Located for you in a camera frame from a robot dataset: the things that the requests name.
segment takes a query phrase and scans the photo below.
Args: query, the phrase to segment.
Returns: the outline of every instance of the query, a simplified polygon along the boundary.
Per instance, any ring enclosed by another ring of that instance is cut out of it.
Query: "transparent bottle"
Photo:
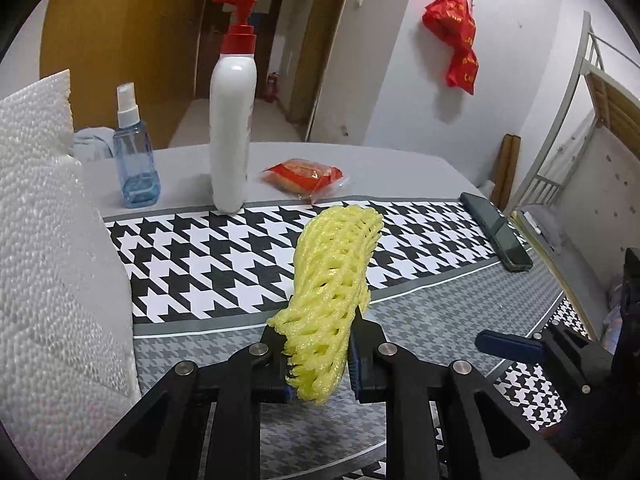
[[[114,157],[125,207],[147,207],[160,196],[154,152],[140,120],[133,83],[118,87],[118,126],[113,134]]]

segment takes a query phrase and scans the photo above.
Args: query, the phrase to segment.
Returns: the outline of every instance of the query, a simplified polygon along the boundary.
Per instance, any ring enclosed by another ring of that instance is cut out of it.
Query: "white tabletop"
[[[160,175],[160,199],[151,210],[212,205],[209,146],[185,146],[154,152]],[[381,198],[458,198],[478,190],[437,156],[385,148],[302,142],[252,142],[249,148],[247,202],[293,198],[263,183],[259,174],[289,158],[336,166],[350,179],[337,196]],[[84,165],[84,182],[102,216],[132,213],[123,207],[113,159]]]

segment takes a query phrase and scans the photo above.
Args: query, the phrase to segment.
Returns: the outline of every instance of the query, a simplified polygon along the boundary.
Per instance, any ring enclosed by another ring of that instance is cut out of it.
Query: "white pump bottle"
[[[246,167],[257,70],[254,28],[247,24],[255,0],[211,0],[236,6],[220,59],[211,75],[209,135],[213,203],[236,213],[246,198]]]

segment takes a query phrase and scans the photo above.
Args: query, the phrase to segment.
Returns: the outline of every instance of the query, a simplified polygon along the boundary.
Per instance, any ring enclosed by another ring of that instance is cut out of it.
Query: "red pump dispenser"
[[[255,52],[254,28],[247,24],[255,5],[255,0],[211,0],[214,3],[236,6],[236,22],[229,25],[220,48],[220,54],[245,54]]]

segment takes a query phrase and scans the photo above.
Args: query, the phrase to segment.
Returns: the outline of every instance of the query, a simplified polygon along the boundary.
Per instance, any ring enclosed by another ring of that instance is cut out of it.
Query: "yellow foam fruit net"
[[[289,306],[267,324],[287,337],[287,381],[301,399],[322,404],[342,378],[356,307],[369,305],[365,272],[382,226],[375,209],[332,206],[298,239]]]

